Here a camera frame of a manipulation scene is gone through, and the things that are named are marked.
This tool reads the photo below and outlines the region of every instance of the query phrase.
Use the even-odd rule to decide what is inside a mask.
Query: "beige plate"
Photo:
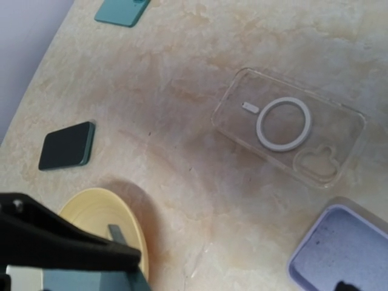
[[[149,275],[147,245],[139,222],[128,205],[113,192],[92,188],[74,196],[59,215],[86,232],[111,239],[108,224],[120,226],[127,244],[141,251],[140,269]]]

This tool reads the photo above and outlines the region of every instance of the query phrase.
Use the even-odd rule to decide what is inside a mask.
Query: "small black device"
[[[87,164],[94,132],[94,123],[84,122],[49,133],[44,139],[39,170]]]

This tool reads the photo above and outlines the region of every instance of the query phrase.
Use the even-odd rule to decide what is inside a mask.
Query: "transparent phone case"
[[[256,133],[260,111],[278,98],[302,101],[311,115],[306,139],[292,150],[275,152],[263,146]],[[337,98],[285,80],[274,72],[240,70],[212,115],[223,134],[262,156],[294,177],[319,188],[337,181],[351,157],[363,144],[366,117],[338,103]],[[280,105],[263,119],[265,137],[274,144],[288,144],[302,132],[306,118],[294,105]]]

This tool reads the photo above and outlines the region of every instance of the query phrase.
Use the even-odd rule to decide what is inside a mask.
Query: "marble countertop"
[[[267,67],[388,122],[388,2],[152,0],[135,28],[76,0],[0,148],[0,191],[57,211],[105,187],[135,211],[155,290],[296,290],[286,263],[337,196],[388,221],[388,134],[330,190],[295,181],[212,128],[242,67]],[[84,167],[40,172],[48,132],[94,119]]]

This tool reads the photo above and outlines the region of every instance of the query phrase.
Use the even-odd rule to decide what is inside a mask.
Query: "white magnetic ring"
[[[295,105],[299,107],[304,115],[304,128],[301,132],[301,134],[292,142],[288,144],[274,144],[270,142],[265,136],[264,136],[264,130],[263,130],[263,121],[264,118],[267,116],[267,114],[274,108],[280,106],[280,105]],[[259,117],[257,119],[256,123],[256,134],[259,138],[259,141],[261,144],[266,147],[267,149],[273,150],[274,152],[286,152],[288,150],[293,150],[296,147],[300,146],[308,137],[312,126],[312,118],[309,108],[306,106],[306,104],[299,99],[296,99],[294,97],[282,97],[273,100],[272,102],[268,103],[260,112]]]

